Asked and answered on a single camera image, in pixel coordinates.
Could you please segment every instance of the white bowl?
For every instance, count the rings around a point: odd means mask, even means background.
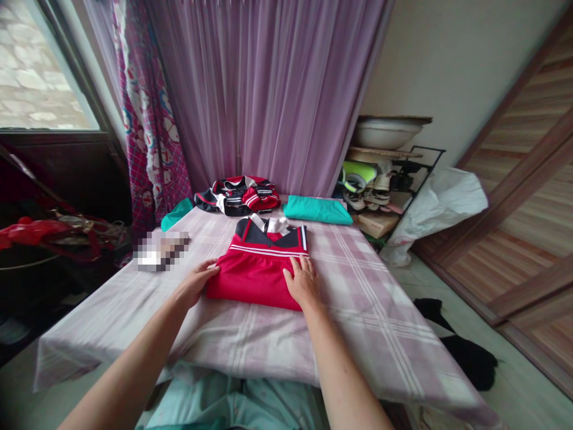
[[[398,149],[422,131],[422,125],[402,121],[367,119],[356,124],[358,146],[372,149]]]

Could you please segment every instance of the pink checkered tablecloth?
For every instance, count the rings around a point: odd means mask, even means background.
[[[283,216],[282,210],[270,216]],[[172,231],[188,231],[192,241],[170,271],[137,272],[130,263],[40,338],[35,390],[116,359],[191,267],[226,252],[237,221],[198,208],[185,215]],[[290,221],[303,223],[323,301],[376,395],[499,428],[497,415],[358,228]],[[187,315],[160,381],[197,378],[205,368],[319,386],[301,313],[203,297]]]

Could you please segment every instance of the folded green cloth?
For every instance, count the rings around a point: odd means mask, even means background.
[[[179,203],[177,203],[175,209],[173,209],[171,212],[165,215],[161,220],[161,231],[169,230],[171,227],[175,225],[177,221],[183,218],[191,209],[193,209],[193,203],[191,203],[189,197],[181,200]]]
[[[285,217],[329,224],[351,225],[352,218],[341,202],[312,197],[289,196],[283,205]]]

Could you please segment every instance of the person's leg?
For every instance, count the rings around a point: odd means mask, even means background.
[[[290,428],[329,428],[321,391],[308,384],[248,379],[243,394]]]
[[[212,371],[193,385],[174,379],[147,428],[189,423],[213,423],[224,419],[230,423],[227,395],[240,391],[241,381],[223,373]]]

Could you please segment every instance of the red garment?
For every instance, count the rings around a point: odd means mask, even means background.
[[[275,184],[257,176],[235,176],[215,181],[207,191],[195,194],[195,205],[207,212],[245,216],[281,205]]]
[[[0,230],[0,250],[10,248],[13,242],[38,246],[44,236],[71,230],[71,228],[68,224],[60,221],[33,221],[30,217],[22,217],[18,224]]]
[[[292,273],[290,256],[308,255],[306,227],[286,218],[263,220],[254,214],[237,223],[235,236],[217,261],[221,271],[209,280],[207,297],[301,311],[282,273]]]

